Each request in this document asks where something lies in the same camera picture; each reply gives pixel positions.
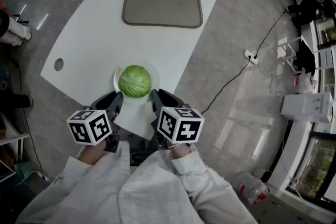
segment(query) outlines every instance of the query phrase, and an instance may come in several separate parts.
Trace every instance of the power strip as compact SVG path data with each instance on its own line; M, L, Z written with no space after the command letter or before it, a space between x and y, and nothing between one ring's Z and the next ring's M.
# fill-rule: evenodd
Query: power strip
M257 65L258 64L258 58L254 58L254 54L248 50L244 50L244 56L248 60L250 60L251 63Z

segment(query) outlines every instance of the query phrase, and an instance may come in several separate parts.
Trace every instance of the concrete floor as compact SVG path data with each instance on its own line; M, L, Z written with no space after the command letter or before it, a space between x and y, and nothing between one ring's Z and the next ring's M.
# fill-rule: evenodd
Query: concrete floor
M11 53L20 62L23 90L29 91L35 101L26 114L39 159L44 172L54 178L68 156L76 156L80 149L72 140L66 119L81 106L45 81L40 72L58 35L83 0L6 1L13 13L25 7L22 19L30 21L32 39L11 48ZM246 64L243 50L256 50L289 4L291 0L217 0L175 94L203 111ZM46 14L49 16L37 30ZM197 147L205 162L223 176L251 172L256 166L268 169L280 145L287 126L279 114L283 94L293 93L293 77L277 59L277 40L282 35L296 36L287 14L258 53L260 69L250 64L204 114L206 121ZM13 69L12 74L18 93L17 71ZM24 131L22 111L17 113L18 125ZM36 164L29 139L25 150Z

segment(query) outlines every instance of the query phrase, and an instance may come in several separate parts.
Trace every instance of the cabbage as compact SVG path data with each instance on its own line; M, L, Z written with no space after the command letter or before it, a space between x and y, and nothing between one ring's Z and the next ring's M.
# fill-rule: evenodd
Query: cabbage
M152 88L151 75L141 66L129 66L119 78L119 89L128 97L140 98Z

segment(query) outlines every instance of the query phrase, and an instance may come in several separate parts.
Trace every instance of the white table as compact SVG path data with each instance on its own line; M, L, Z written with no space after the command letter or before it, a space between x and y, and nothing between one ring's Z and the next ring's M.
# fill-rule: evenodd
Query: white table
M201 0L203 24L197 29L130 26L121 19L124 0L84 0L51 50L41 76L82 105L113 90L116 65L143 58L159 71L160 88L174 92L216 0ZM61 58L64 67L54 69ZM123 103L115 123L151 139L155 119L151 104Z

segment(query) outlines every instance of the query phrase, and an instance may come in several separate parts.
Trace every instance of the large water bottle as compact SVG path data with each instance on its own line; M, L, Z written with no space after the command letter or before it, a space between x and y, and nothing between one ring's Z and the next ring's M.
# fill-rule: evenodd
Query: large water bottle
M270 193L266 185L250 173L237 174L232 180L233 188L242 194L250 204L258 204Z

